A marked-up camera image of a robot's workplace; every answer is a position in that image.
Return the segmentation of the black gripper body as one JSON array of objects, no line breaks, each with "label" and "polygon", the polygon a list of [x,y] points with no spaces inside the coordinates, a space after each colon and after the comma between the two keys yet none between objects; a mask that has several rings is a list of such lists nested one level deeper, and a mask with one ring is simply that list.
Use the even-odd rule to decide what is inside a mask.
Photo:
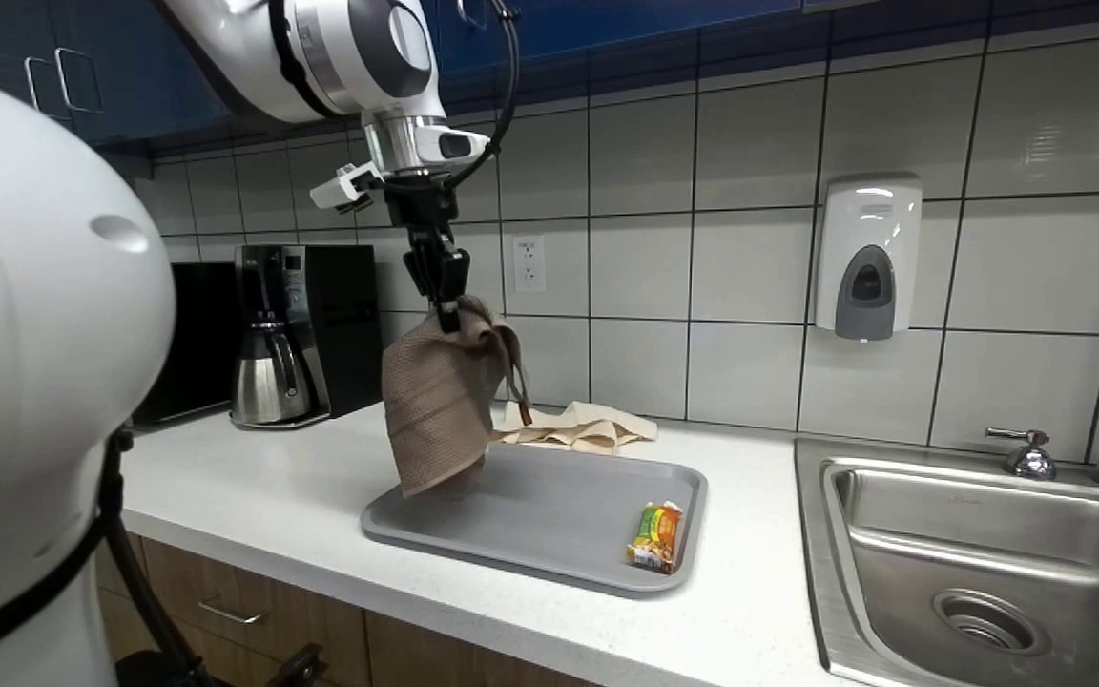
[{"label": "black gripper body", "polygon": [[410,228],[410,245],[424,251],[446,251],[453,245],[452,221],[460,217],[460,203],[446,181],[395,176],[385,185],[385,205],[391,217]]}]

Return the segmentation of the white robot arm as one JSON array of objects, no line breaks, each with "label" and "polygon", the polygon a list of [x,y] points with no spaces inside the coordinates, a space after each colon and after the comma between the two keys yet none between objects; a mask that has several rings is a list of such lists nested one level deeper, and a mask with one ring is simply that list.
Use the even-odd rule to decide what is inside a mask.
[{"label": "white robot arm", "polygon": [[419,0],[159,0],[224,84],[274,123],[360,123],[368,158],[311,190],[349,212],[376,190],[410,228],[406,266],[443,334],[461,327],[471,251],[453,185],[490,137],[446,123]]}]

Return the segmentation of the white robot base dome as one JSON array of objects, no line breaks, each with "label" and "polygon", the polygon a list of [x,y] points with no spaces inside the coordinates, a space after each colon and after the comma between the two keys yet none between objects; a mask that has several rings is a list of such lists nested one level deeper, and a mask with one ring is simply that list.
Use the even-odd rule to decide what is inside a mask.
[{"label": "white robot base dome", "polygon": [[0,91],[0,687],[115,687],[93,556],[103,444],[152,388],[176,317],[135,186]]}]

